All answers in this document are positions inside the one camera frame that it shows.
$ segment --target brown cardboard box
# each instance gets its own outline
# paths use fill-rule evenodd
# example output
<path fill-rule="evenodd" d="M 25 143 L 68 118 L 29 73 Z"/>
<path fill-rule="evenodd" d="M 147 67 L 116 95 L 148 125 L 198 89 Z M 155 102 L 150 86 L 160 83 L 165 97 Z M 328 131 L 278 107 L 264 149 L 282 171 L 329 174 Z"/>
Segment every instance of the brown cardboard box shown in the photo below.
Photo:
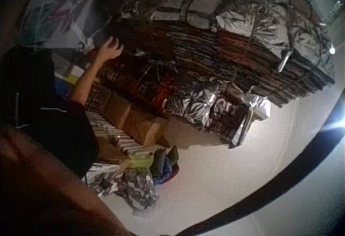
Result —
<path fill-rule="evenodd" d="M 116 129 L 122 129 L 131 107 L 132 104 L 128 100 L 113 92 L 101 115 Z"/>
<path fill-rule="evenodd" d="M 123 131 L 143 146 L 156 144 L 162 137 L 167 119 L 157 117 L 140 108 L 132 108 Z"/>
<path fill-rule="evenodd" d="M 113 146 L 105 137 L 97 137 L 97 141 L 99 144 L 99 160 L 119 165 L 127 159 L 127 156 L 120 150 L 116 149 L 116 147 Z"/>

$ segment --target bright light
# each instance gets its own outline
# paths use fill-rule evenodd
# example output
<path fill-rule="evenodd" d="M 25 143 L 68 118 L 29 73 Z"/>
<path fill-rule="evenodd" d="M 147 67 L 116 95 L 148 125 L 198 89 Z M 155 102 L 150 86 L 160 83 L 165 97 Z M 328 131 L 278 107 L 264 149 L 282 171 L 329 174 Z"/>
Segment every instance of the bright light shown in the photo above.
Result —
<path fill-rule="evenodd" d="M 335 54 L 335 48 L 334 48 L 333 44 L 332 44 L 332 46 L 331 46 L 331 48 L 329 50 L 329 53 Z"/>

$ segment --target person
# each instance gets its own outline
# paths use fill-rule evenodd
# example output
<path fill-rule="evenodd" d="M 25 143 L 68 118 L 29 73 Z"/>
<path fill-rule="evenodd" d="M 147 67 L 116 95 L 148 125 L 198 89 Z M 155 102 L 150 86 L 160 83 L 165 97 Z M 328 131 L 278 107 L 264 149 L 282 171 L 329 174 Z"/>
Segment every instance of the person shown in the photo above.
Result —
<path fill-rule="evenodd" d="M 67 101 L 56 94 L 54 65 L 48 50 L 34 54 L 30 48 L 12 48 L 1 64 L 1 120 L 29 135 L 82 178 L 99 152 L 84 105 L 100 68 L 122 51 L 119 40 L 113 43 L 110 37 Z"/>
<path fill-rule="evenodd" d="M 42 145 L 8 123 L 0 130 L 2 235 L 134 235 Z"/>

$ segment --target hand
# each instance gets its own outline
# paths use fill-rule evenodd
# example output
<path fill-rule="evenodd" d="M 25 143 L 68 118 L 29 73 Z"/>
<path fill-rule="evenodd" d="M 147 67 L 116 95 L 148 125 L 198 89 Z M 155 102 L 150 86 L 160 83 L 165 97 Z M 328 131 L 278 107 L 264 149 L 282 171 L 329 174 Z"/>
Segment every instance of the hand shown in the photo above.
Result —
<path fill-rule="evenodd" d="M 114 46 L 109 46 L 113 41 L 113 36 L 108 38 L 108 40 L 102 45 L 95 59 L 95 64 L 103 65 L 109 59 L 114 59 L 118 57 L 123 51 L 123 45 L 119 47 L 119 40 L 116 38 L 116 44 Z"/>

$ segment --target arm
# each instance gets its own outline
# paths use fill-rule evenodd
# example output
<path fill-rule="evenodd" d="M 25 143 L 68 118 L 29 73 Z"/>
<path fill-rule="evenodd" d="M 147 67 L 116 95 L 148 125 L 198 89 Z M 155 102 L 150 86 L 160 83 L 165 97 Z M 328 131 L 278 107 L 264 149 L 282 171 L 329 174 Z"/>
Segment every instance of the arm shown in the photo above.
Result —
<path fill-rule="evenodd" d="M 103 64 L 109 60 L 118 57 L 123 51 L 123 45 L 119 47 L 119 40 L 116 39 L 116 44 L 110 46 L 113 37 L 110 37 L 101 47 L 94 63 L 85 71 L 85 73 L 78 80 L 73 95 L 72 101 L 79 102 L 85 105 L 88 95 L 90 93 L 92 83 Z"/>
<path fill-rule="evenodd" d="M 4 224 L 14 225 L 9 227 L 13 235 L 35 234 L 34 228 L 48 235 L 133 235 L 92 189 L 41 145 L 9 125 L 0 127 L 0 179 L 6 185 L 2 209 L 8 214 Z"/>

